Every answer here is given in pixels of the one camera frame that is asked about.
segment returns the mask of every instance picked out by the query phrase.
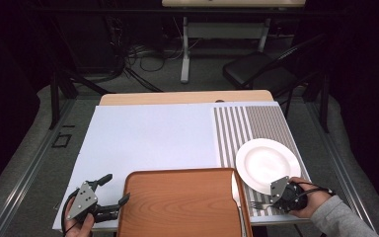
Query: white table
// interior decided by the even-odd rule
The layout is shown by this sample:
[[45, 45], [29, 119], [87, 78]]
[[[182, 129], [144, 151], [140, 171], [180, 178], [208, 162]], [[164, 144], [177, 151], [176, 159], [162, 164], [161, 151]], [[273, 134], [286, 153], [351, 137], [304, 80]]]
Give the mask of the white table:
[[[306, 0], [162, 0], [164, 7], [228, 7], [228, 8], [301, 8]], [[184, 17], [184, 56], [181, 82], [190, 79], [189, 38], [260, 39], [258, 51], [264, 51], [270, 19], [258, 23], [189, 23]]]
[[[214, 103], [217, 100], [226, 102]], [[262, 110], [264, 116], [250, 121], [262, 128], [252, 128], [245, 140], [263, 137], [285, 144], [297, 156], [303, 177], [308, 179], [282, 111], [268, 91], [106, 95], [96, 107], [62, 203], [82, 182], [106, 174], [114, 177], [97, 188], [100, 205], [117, 203], [123, 195], [125, 178], [134, 171], [234, 167], [231, 162], [223, 162], [218, 152], [218, 137], [222, 140], [221, 133], [230, 129], [217, 121], [221, 116], [235, 120], [226, 116], [227, 110], [232, 114], [232, 110], [245, 107]], [[245, 190], [249, 199], [261, 198], [247, 187]], [[61, 228], [60, 211], [53, 229]], [[274, 211], [251, 210], [250, 215], [253, 225], [298, 221]], [[101, 222], [94, 229], [116, 231], [117, 223]]]

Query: human hand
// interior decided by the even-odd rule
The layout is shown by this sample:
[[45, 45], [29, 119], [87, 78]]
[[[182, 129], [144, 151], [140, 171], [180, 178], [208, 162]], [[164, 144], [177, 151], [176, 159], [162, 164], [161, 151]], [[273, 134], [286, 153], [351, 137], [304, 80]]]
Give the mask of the human hand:
[[[308, 181], [298, 178], [298, 177], [292, 177], [288, 182], [295, 182], [295, 183], [309, 183]], [[317, 187], [310, 184], [299, 184], [299, 186], [306, 192], [308, 190], [316, 189]], [[307, 194], [307, 206], [303, 209], [299, 210], [291, 210], [289, 213], [292, 215], [295, 215], [299, 218], [310, 218], [312, 217], [313, 213], [321, 206], [325, 201], [327, 201], [329, 198], [331, 198], [331, 195], [329, 195], [327, 192], [323, 191], [316, 191], [311, 192], [310, 194]]]
[[92, 236], [92, 226], [94, 226], [94, 216], [91, 213], [88, 213], [83, 224], [79, 223], [76, 219], [67, 220], [67, 214], [69, 213], [70, 208], [72, 207], [73, 197], [66, 207], [66, 212], [64, 213], [64, 226], [66, 228], [66, 237], [89, 237]]

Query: chair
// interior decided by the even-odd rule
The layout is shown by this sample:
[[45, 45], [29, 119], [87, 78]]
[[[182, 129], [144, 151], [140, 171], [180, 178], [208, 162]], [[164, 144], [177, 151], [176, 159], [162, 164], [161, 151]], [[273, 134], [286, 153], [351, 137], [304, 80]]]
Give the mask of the chair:
[[320, 73], [317, 53], [326, 40], [321, 34], [295, 46], [276, 59], [253, 52], [223, 66], [224, 77], [238, 90], [269, 90], [278, 98], [288, 92], [284, 115], [287, 118], [293, 90], [317, 78]]

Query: sleeve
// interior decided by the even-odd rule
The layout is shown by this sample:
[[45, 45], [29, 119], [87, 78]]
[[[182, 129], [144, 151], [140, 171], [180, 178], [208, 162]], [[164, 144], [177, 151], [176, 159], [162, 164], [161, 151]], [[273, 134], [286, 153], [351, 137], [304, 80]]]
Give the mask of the sleeve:
[[311, 217], [312, 222], [329, 237], [378, 236], [338, 196], [329, 198]]

